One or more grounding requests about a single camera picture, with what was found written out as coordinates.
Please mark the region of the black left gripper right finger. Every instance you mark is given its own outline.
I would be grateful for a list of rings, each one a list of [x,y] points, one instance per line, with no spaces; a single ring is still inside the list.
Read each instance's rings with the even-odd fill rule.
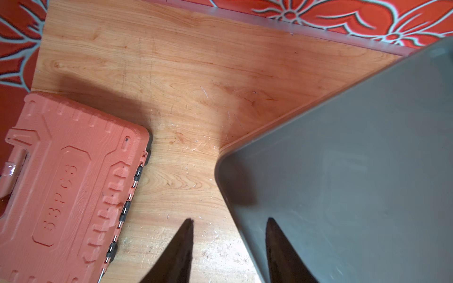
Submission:
[[[318,283],[274,218],[268,218],[265,245],[272,283]]]

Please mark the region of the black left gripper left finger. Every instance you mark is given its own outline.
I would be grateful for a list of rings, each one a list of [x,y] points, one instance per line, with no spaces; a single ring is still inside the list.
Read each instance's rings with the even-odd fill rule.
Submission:
[[[193,219],[185,219],[141,283],[188,283],[193,253]]]

